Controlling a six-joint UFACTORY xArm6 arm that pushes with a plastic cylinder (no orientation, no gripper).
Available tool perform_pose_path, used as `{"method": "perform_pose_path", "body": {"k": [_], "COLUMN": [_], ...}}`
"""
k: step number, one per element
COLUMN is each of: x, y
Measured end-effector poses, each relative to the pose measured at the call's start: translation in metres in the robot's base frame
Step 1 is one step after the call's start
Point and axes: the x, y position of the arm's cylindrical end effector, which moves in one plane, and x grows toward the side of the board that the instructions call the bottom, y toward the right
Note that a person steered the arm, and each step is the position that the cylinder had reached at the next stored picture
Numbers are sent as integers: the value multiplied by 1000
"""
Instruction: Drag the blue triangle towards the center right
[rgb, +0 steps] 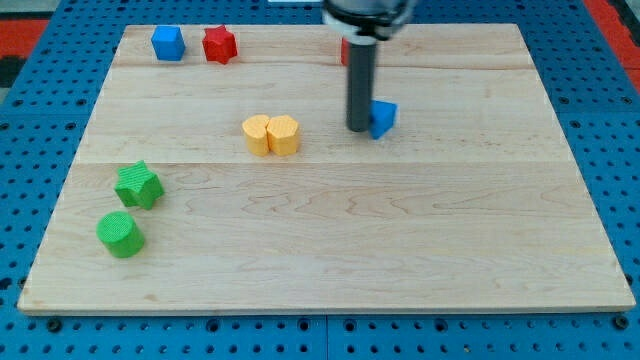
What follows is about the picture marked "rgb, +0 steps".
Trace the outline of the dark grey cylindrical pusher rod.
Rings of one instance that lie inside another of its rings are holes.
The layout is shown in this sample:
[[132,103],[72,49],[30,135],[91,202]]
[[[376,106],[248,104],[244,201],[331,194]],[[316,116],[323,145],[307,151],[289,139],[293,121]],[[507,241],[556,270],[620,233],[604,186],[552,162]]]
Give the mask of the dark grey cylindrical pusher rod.
[[375,82],[377,44],[348,42],[346,126],[352,132],[369,130]]

